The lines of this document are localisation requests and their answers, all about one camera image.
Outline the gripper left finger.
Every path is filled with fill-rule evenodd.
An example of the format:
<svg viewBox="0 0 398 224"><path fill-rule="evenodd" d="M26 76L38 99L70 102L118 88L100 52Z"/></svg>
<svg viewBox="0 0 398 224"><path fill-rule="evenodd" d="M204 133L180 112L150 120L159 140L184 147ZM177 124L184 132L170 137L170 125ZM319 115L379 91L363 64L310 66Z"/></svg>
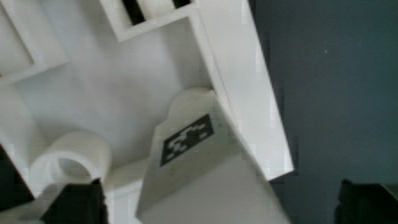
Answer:
<svg viewBox="0 0 398 224"><path fill-rule="evenodd" d="M108 207L97 179L67 184L38 220L44 224L108 224Z"/></svg>

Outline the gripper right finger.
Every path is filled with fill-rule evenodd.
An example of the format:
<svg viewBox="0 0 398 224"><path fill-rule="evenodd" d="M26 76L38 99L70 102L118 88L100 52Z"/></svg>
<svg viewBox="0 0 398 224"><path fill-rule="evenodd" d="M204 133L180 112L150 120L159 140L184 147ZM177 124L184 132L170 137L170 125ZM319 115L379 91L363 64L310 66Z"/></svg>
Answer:
<svg viewBox="0 0 398 224"><path fill-rule="evenodd" d="M340 181L333 224L398 224L398 198L381 184Z"/></svg>

